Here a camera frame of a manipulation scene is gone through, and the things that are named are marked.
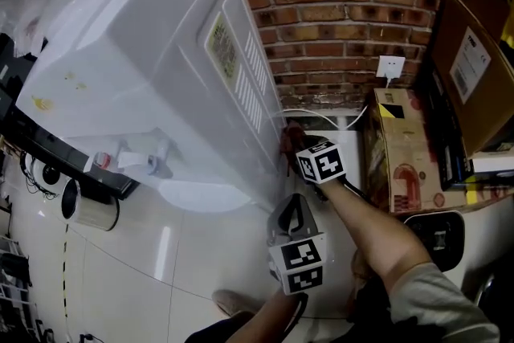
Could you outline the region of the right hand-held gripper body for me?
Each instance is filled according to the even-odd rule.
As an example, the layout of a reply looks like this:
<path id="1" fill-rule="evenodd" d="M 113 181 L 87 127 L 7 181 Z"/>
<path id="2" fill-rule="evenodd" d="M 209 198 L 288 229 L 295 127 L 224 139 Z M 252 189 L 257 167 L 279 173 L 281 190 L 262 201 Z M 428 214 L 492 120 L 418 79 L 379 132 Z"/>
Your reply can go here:
<path id="1" fill-rule="evenodd" d="M 346 165 L 341 145 L 321 136 L 303 136 L 296 149 L 296 173 L 312 184 L 344 177 Z"/>

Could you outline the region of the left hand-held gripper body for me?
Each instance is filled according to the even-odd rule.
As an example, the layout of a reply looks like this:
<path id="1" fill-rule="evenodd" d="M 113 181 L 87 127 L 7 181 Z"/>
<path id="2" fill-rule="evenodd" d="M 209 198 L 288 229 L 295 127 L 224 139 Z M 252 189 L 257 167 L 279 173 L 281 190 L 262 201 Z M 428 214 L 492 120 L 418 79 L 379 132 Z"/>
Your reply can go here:
<path id="1" fill-rule="evenodd" d="M 271 231 L 267 237 L 268 265 L 285 295 L 320 287 L 324 282 L 326 234 L 293 240 L 284 232 Z"/>

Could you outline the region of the brown cloth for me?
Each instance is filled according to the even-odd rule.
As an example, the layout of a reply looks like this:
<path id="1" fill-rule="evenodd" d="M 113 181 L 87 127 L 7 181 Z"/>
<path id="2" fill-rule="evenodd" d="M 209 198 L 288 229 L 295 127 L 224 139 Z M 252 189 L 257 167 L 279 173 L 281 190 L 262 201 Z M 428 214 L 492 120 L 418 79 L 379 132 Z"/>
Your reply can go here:
<path id="1" fill-rule="evenodd" d="M 289 121 L 282 129 L 279 150 L 286 158 L 288 172 L 300 176 L 300 166 L 296 154 L 307 148 L 307 135 L 301 125 L 296 121 Z"/>

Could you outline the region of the white water dispenser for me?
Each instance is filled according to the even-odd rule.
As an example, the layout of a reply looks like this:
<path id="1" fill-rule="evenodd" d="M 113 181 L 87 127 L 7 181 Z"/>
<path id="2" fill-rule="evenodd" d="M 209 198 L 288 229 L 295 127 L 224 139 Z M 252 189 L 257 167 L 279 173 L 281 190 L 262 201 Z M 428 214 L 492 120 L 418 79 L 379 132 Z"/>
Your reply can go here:
<path id="1" fill-rule="evenodd" d="M 25 115 L 184 210 L 273 210 L 285 125 L 247 0 L 72 0 L 16 100 Z"/>

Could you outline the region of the person's right shoe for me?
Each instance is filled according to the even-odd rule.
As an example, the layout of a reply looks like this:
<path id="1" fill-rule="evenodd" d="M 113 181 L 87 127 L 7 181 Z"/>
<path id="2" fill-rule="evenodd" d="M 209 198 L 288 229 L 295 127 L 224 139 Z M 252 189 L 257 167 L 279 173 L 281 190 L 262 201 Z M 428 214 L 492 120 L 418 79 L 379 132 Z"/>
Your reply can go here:
<path id="1" fill-rule="evenodd" d="M 373 269 L 367 264 L 364 256 L 358 250 L 355 251 L 350 264 L 353 276 L 353 289 L 348 302 L 348 314 L 351 317 L 357 307 L 357 295 L 366 283 L 374 277 Z"/>

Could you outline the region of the person's shoe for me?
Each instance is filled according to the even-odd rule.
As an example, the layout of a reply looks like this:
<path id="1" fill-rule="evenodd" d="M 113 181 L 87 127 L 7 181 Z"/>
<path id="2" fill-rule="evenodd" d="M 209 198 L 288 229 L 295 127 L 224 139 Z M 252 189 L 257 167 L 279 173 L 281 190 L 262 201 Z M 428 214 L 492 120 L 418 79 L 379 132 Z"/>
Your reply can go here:
<path id="1" fill-rule="evenodd" d="M 353 276 L 353 289 L 348 302 L 348 314 L 351 317 L 357 307 L 357 295 L 366 283 L 374 277 L 373 269 L 367 264 L 364 256 L 358 250 L 355 251 L 350 264 Z"/>
<path id="2" fill-rule="evenodd" d="M 263 306 L 261 300 L 225 289 L 213 292 L 212 301 L 228 317 L 244 312 L 255 315 Z"/>

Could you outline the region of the person's left shoe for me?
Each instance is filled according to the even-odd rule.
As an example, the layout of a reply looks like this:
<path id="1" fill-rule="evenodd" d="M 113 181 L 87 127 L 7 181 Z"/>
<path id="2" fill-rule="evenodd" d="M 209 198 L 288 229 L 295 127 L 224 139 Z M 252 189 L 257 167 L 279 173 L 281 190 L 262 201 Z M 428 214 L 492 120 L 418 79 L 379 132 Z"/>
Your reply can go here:
<path id="1" fill-rule="evenodd" d="M 225 289 L 213 292 L 212 301 L 228 317 L 244 312 L 255 315 L 263 306 L 261 300 Z"/>

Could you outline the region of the printed cardboard box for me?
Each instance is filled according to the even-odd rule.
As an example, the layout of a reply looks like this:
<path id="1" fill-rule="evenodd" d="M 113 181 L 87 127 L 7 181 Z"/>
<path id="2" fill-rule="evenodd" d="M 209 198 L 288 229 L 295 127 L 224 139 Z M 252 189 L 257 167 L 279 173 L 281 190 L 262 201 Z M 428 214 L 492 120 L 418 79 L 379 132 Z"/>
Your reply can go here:
<path id="1" fill-rule="evenodd" d="M 367 99 L 363 136 L 366 189 L 390 214 L 480 209 L 514 195 L 514 188 L 443 190 L 422 103 L 404 88 L 375 88 Z"/>

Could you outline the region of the flat black box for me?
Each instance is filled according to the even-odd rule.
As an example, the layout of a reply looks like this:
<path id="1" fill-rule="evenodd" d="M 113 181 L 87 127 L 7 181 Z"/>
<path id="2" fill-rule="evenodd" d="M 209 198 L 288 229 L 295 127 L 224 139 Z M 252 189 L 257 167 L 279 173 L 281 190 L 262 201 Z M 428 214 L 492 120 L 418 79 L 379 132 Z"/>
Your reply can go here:
<path id="1" fill-rule="evenodd" d="M 437 157 L 443 190 L 463 190 L 473 174 L 463 147 L 463 138 L 453 104 L 437 70 L 424 76 L 428 132 Z"/>

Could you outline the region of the white square waste bin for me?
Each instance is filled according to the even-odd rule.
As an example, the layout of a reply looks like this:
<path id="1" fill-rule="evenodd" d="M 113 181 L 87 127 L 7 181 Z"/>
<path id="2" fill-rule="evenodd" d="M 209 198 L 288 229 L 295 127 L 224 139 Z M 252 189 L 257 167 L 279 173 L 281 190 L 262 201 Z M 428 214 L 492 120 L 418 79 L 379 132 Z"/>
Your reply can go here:
<path id="1" fill-rule="evenodd" d="M 418 236 L 441 272 L 459 265 L 465 248 L 465 222 L 458 211 L 416 214 L 404 223 Z"/>

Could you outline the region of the person's beige shirt sleeve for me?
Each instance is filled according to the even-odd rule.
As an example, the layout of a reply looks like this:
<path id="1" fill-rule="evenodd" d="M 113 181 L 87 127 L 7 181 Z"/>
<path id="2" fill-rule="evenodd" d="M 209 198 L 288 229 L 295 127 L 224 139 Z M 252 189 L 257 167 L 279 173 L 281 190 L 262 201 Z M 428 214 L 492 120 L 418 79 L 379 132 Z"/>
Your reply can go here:
<path id="1" fill-rule="evenodd" d="M 402 275 L 389 292 L 395 322 L 411 317 L 443 331 L 441 343 L 500 343 L 500 331 L 434 263 Z"/>

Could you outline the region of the cardboard box with white label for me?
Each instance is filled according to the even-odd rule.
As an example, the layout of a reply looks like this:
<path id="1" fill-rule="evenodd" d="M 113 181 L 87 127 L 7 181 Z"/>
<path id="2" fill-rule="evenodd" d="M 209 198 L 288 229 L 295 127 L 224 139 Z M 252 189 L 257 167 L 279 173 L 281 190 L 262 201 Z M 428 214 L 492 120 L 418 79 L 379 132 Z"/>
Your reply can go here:
<path id="1" fill-rule="evenodd" d="M 514 151 L 514 67 L 463 0 L 445 0 L 430 55 L 466 154 Z"/>

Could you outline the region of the yellow and black striped tape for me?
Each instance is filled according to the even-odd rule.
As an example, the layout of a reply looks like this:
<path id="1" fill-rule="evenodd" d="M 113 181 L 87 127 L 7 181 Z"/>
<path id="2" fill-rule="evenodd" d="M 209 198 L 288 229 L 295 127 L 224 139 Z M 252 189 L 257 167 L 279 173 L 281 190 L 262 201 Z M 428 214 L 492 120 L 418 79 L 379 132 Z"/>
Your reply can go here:
<path id="1" fill-rule="evenodd" d="M 65 317 L 65 321 L 68 319 L 68 311 L 67 311 L 67 289 L 66 289 L 66 264 L 67 264 L 67 233 L 69 231 L 69 224 L 65 225 L 64 232 L 64 241 L 63 241 L 63 270 L 62 270 L 62 280 L 63 280 L 63 313 Z"/>

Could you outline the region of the white round device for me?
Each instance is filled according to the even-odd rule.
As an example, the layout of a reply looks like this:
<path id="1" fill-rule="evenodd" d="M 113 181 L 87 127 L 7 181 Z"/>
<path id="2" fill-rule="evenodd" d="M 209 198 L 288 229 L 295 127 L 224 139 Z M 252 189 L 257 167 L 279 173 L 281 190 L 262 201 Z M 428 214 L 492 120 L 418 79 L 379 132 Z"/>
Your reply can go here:
<path id="1" fill-rule="evenodd" d="M 60 194 L 65 186 L 66 177 L 57 169 L 25 153 L 25 167 L 31 181 L 41 190 Z"/>

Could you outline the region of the white wall socket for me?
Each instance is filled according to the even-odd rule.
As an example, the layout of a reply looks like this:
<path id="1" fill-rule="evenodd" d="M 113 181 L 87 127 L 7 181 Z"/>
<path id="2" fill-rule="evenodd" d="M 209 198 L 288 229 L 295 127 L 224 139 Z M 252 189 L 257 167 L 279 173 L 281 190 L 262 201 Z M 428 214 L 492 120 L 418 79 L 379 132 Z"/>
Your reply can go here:
<path id="1" fill-rule="evenodd" d="M 406 58 L 396 55 L 380 55 L 377 66 L 376 77 L 386 78 L 388 80 L 399 79 Z"/>

